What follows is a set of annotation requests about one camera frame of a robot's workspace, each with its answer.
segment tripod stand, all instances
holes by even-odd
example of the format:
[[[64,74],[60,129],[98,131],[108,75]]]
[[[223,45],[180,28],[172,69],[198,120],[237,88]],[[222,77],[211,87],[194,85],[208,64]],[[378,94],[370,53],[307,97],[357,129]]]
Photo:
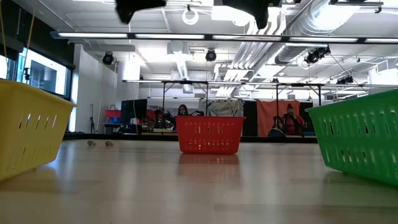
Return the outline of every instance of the tripod stand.
[[[94,132],[94,134],[96,134],[95,125],[94,125],[94,118],[93,118],[93,107],[94,107],[94,104],[90,104],[90,109],[91,109],[91,117],[90,117],[91,133],[93,134],[93,132]]]

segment yellow basket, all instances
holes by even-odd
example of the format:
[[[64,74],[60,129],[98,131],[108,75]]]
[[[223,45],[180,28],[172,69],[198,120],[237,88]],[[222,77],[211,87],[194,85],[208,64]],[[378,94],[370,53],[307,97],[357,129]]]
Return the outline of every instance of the yellow basket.
[[[54,161],[74,106],[38,88],[0,80],[0,180]]]

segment person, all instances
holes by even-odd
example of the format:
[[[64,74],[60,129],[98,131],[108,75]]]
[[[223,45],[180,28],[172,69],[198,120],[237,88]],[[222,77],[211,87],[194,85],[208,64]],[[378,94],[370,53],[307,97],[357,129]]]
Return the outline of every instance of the person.
[[[185,105],[180,105],[178,107],[178,115],[179,116],[187,116],[188,114],[188,108]]]
[[[287,105],[287,112],[284,115],[283,132],[286,135],[303,135],[304,132],[304,119],[294,113],[294,107]]]

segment red basket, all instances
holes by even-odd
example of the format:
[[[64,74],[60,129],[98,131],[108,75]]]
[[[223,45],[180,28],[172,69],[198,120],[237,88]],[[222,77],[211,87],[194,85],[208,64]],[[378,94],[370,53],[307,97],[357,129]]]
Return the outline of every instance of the red basket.
[[[175,119],[182,152],[237,153],[244,117],[176,116]]]
[[[121,110],[105,110],[106,118],[120,118],[122,116]]]

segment orange curtain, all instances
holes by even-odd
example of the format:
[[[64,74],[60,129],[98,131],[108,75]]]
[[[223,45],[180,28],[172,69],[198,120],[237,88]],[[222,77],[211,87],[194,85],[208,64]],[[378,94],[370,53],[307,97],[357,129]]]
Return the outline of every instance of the orange curtain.
[[[300,113],[300,102],[297,100],[279,101],[279,116],[283,119],[286,114],[287,105],[294,107],[294,113]],[[274,125],[274,116],[276,116],[276,101],[259,101],[257,100],[257,118],[259,125],[259,136],[268,136],[269,130]]]

